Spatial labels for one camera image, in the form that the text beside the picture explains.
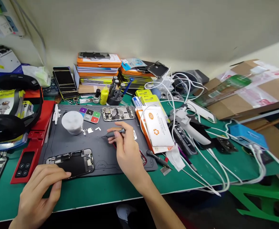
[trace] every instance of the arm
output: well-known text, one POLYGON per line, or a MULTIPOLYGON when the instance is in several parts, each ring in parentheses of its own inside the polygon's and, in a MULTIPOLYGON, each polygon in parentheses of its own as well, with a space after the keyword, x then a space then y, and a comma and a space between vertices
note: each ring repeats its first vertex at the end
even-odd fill
POLYGON ((38 165, 20 195, 18 213, 9 229, 39 228, 51 215, 60 198, 62 180, 70 175, 70 172, 65 172, 55 164, 38 165), (51 185, 49 198, 43 199, 51 185))
MULTIPOLYGON (((133 127, 125 122, 116 122, 115 124, 122 126, 126 133, 121 135, 118 131, 115 131, 115 137, 108 138, 108 141, 110 144, 116 142, 118 164, 137 191, 144 197, 155 226, 158 229, 185 228, 145 171, 138 144, 133 137, 133 127)), ((108 129, 108 132, 119 129, 111 128, 108 129)))

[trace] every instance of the red clamp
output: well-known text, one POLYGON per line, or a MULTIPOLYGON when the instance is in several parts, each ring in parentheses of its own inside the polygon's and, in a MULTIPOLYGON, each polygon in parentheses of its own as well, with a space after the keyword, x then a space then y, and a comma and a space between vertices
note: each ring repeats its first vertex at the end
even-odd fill
POLYGON ((29 132, 30 142, 22 151, 11 184, 27 183, 38 165, 54 104, 55 101, 43 102, 40 119, 29 132))

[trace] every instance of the yellow bottle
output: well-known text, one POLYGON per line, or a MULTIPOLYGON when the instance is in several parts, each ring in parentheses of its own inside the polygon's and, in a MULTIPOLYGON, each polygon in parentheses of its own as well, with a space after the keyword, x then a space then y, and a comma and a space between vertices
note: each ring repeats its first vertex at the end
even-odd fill
POLYGON ((106 105, 108 99, 108 87, 105 86, 101 91, 100 104, 106 105))

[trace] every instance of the orange logo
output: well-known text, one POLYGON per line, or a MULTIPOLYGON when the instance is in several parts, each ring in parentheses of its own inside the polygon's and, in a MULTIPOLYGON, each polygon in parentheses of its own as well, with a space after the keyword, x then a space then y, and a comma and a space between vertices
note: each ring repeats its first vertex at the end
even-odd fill
POLYGON ((153 114, 151 112, 149 113, 149 118, 153 120, 153 114))
POLYGON ((157 129, 154 129, 153 131, 155 135, 159 135, 159 131, 157 129))

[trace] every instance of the white handle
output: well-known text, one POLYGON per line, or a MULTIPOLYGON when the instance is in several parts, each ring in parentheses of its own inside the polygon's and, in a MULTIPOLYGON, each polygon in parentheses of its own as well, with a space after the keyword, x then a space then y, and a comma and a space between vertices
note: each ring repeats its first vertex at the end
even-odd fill
POLYGON ((201 135, 195 128, 193 128, 190 124, 183 126, 183 129, 189 134, 189 136, 193 137, 194 140, 201 143, 202 145, 208 145, 211 143, 206 137, 201 135))

